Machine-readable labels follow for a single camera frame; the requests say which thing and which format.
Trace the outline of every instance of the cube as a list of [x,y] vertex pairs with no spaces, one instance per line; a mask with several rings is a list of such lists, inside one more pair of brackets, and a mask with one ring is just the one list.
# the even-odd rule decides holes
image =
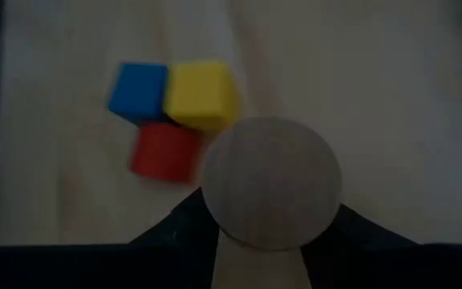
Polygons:
[[108,108],[137,125],[146,120],[162,120],[167,77],[165,65],[124,63]]
[[164,112],[177,123],[218,132],[236,121],[239,103],[237,85],[225,63],[202,60],[171,67]]
[[202,144],[202,135],[190,128],[168,123],[143,124],[131,169],[143,177],[190,182]]

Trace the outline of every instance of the light wooden surface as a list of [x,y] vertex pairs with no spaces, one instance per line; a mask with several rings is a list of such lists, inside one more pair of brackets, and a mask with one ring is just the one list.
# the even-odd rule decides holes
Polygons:
[[[193,188],[128,172],[135,128],[107,92],[121,61],[209,56],[237,73],[246,116],[330,143],[347,205],[417,242],[462,242],[459,2],[11,0],[2,37],[0,244],[126,242],[165,216]],[[218,250],[216,286],[270,283],[226,277],[243,263],[301,269],[298,252]]]
[[316,132],[279,117],[251,117],[208,149],[201,188],[230,237],[263,250],[296,249],[333,221],[342,176]]

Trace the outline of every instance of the red cube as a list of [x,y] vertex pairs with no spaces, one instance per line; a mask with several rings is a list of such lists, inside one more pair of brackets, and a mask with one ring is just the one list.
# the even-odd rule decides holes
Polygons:
[[190,182],[202,147],[201,134],[167,123],[140,127],[132,171],[164,181]]

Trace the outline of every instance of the yellow cube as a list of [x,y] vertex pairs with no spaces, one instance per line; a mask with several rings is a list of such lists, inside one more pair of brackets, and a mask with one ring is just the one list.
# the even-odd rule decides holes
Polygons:
[[164,112],[189,128],[217,132],[237,120],[238,94],[233,74],[224,62],[182,63],[170,69]]

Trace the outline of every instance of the wooden sphere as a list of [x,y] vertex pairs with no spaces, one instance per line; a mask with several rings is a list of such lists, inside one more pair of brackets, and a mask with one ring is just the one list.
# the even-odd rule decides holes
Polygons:
[[254,117],[217,137],[201,187],[227,235],[258,249],[284,250],[311,242],[331,224],[341,172],[330,146],[310,128]]

